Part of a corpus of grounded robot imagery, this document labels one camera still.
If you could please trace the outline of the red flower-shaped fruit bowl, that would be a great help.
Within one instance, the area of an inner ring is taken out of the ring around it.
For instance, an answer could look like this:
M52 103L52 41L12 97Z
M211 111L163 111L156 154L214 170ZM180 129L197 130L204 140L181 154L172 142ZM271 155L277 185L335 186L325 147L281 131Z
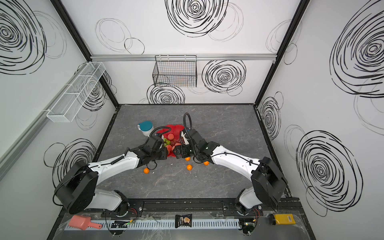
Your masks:
M172 152L168 153L168 157L169 156L175 157L175 155L173 154L173 150L175 148L176 143L181 143L180 142L180 132L184 129L184 127L182 125L166 125L166 127L170 128L170 130L168 130L166 128L161 129L161 130L157 130L156 134L158 136L160 136L160 134L162 134L161 138L163 139L163 142L164 142L164 138L167 138L168 134L174 134L175 138L171 141L168 140L171 142L170 145L172 145L172 147L173 147Z

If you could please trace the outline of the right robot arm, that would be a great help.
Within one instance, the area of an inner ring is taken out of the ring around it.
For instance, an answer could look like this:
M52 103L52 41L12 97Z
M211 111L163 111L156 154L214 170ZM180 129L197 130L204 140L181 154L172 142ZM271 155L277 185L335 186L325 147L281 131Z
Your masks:
M182 130L181 144L173 150L176 158L191 157L200 163L212 163L237 172L252 182L235 199L237 211L246 215L265 204L276 210L288 185L277 164L270 158L253 159L226 149L216 142L207 142L196 130Z

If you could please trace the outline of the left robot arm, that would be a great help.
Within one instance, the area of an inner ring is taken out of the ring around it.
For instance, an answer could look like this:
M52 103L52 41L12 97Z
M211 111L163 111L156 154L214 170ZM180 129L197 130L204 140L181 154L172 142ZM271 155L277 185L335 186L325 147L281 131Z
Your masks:
M91 209L109 211L124 217L131 210L127 197L117 190L98 189L98 185L152 161L166 160L167 156L164 140L154 135L148 137L144 144L134 149L128 148L117 157L91 164L75 163L55 188L54 198L72 215Z

